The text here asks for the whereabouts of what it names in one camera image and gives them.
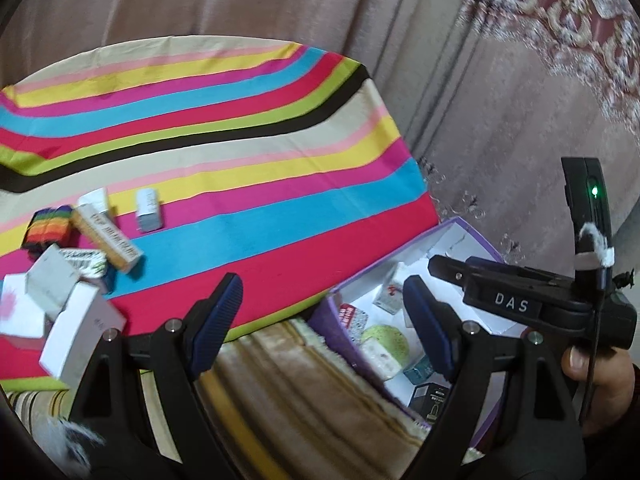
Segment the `screw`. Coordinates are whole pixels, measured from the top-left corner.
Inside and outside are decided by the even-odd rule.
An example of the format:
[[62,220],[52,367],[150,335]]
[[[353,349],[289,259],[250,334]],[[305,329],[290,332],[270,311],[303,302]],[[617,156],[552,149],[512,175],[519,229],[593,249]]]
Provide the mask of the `screw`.
[[545,338],[542,337],[540,332],[529,332],[527,334],[527,339],[531,341],[534,345],[541,345]]
[[181,327],[182,327],[182,320],[178,319],[177,317],[170,319],[164,324],[164,329],[167,330],[167,332],[178,332],[178,330],[180,330]]
[[102,339],[111,342],[118,337],[118,330],[116,328],[108,328],[102,332]]
[[480,332],[480,325],[475,321],[467,320],[462,324],[462,330],[464,330],[469,335],[476,335]]

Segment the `green ball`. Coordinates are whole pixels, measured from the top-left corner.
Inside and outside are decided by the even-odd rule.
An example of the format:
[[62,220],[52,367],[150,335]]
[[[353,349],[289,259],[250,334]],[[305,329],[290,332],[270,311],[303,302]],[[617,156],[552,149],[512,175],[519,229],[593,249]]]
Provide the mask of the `green ball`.
[[360,342],[364,342],[369,338],[376,339],[398,361],[402,368],[409,364],[409,341],[395,326],[370,326],[362,333]]

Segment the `pink flower print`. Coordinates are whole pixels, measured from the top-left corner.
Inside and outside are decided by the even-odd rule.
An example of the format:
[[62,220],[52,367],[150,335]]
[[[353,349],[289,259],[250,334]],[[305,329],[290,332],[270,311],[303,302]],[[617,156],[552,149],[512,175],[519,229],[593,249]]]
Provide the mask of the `pink flower print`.
[[2,298],[0,298],[0,319],[9,319],[15,310],[15,304],[17,296],[12,290],[3,291]]

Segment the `table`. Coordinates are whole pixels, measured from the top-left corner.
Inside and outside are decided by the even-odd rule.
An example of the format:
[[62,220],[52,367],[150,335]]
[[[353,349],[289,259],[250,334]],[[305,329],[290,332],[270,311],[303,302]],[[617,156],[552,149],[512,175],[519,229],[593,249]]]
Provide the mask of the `table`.
[[[106,187],[145,253],[108,298],[129,333],[155,330],[244,281],[228,338],[314,304],[437,224],[425,183],[366,69],[289,41],[154,38],[55,63],[0,93],[0,276],[37,209]],[[136,229],[153,187],[164,228]],[[91,247],[84,238],[79,246]],[[59,388],[38,352],[0,338],[5,389]]]

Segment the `dark sleeve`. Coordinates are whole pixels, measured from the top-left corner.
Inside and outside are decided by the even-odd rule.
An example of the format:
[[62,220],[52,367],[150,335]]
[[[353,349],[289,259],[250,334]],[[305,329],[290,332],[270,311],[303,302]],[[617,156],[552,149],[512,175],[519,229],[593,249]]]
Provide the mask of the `dark sleeve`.
[[628,412],[612,428],[584,439],[587,454],[585,480],[638,478],[640,370],[636,366],[634,370],[636,389]]

